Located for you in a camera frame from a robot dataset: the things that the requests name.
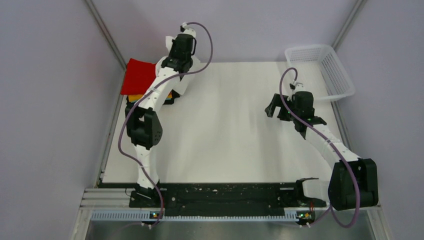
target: white table surface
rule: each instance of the white table surface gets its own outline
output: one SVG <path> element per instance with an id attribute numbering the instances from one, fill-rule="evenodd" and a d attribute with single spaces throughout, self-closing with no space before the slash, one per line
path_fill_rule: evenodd
<path id="1" fill-rule="evenodd" d="M 329 180 L 331 169 L 321 155 L 295 131 L 292 122 L 267 117 L 264 110 L 286 69 L 285 62 L 211 63 L 196 75 L 173 105 L 158 113 L 163 127 L 156 152 L 162 183 L 271 183 L 301 178 Z M 326 93 L 318 65 L 298 67 L 299 81 L 313 93 Z M 287 94 L 291 76 L 285 79 Z M 125 119 L 125 99 L 113 135 L 103 183 L 135 183 L 137 163 L 118 152 Z M 322 117 L 340 137 L 332 106 L 315 102 Z M 135 156 L 129 137 L 125 152 Z"/>

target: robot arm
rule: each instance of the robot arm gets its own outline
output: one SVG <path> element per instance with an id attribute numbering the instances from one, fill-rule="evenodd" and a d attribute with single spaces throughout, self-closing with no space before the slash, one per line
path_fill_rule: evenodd
<path id="1" fill-rule="evenodd" d="M 330 181 L 317 178 L 298 180 L 299 191 L 302 197 L 316 198 L 330 202 L 336 210 L 354 209 L 356 198 L 352 178 L 346 166 L 340 162 L 339 155 L 332 148 L 332 143 L 348 162 L 355 175 L 360 192 L 360 206 L 375 206 L 378 201 L 377 167 L 372 159 L 362 159 L 350 151 L 329 130 L 327 123 L 315 116 L 314 96 L 308 92 L 301 82 L 293 81 L 290 84 L 291 95 L 283 95 L 288 108 L 303 121 L 313 126 L 322 135 L 308 128 L 305 124 L 294 118 L 283 105 L 279 94 L 275 94 L 270 105 L 265 109 L 268 117 L 272 118 L 276 107 L 281 107 L 277 118 L 282 121 L 294 123 L 294 128 L 321 154 L 332 169 Z"/>
<path id="2" fill-rule="evenodd" d="M 157 88 L 155 86 L 170 76 L 196 71 L 200 65 L 199 59 L 194 56 L 197 44 L 195 30 L 185 23 L 180 30 L 182 33 L 176 37 L 166 37 L 169 55 L 163 57 L 156 64 L 156 78 L 147 90 L 147 92 L 152 91 L 152 93 L 134 110 L 126 125 L 127 135 L 134 144 L 136 157 L 143 163 L 143 167 L 138 166 L 137 183 L 144 189 L 153 189 L 154 186 L 147 179 L 143 168 L 155 183 L 159 181 L 154 151 L 151 149 L 162 138 L 162 126 L 157 112 L 172 90 L 179 95 L 185 93 L 188 84 L 194 78 L 194 74 L 176 76 Z M 125 115 L 128 114 L 131 107 L 133 107 L 133 104 L 127 103 Z"/>

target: lavender wall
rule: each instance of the lavender wall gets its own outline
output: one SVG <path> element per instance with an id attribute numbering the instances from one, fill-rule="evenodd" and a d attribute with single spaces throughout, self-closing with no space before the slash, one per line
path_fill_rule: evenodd
<path id="1" fill-rule="evenodd" d="M 212 34 L 214 62 L 284 60 L 294 45 L 332 44 L 356 0 L 93 0 L 126 60 L 157 62 L 183 22 Z M 198 29 L 196 55 L 209 57 Z"/>
<path id="2" fill-rule="evenodd" d="M 121 73 L 82 0 L 1 1 L 0 239 L 69 239 Z"/>
<path id="3" fill-rule="evenodd" d="M 340 101 L 363 157 L 378 165 L 380 202 L 395 239 L 422 239 L 424 1 L 368 1 L 337 54 L 356 94 Z"/>

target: white laundry basket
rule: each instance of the white laundry basket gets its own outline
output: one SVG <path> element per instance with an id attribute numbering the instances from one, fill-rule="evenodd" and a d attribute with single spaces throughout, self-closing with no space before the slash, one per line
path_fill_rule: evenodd
<path id="1" fill-rule="evenodd" d="M 315 97 L 316 101 L 337 101 L 355 93 L 355 87 L 334 49 L 329 45 L 315 44 L 292 47 L 284 51 L 288 67 L 298 68 L 303 64 L 317 64 L 325 81 L 327 95 Z M 317 75 L 309 81 L 322 81 Z"/>

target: red towel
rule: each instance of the red towel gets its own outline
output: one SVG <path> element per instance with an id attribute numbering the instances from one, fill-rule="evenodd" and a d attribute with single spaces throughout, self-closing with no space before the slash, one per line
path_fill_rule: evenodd
<path id="1" fill-rule="evenodd" d="M 156 64 L 131 58 L 126 65 L 122 95 L 145 94 L 156 78 Z"/>

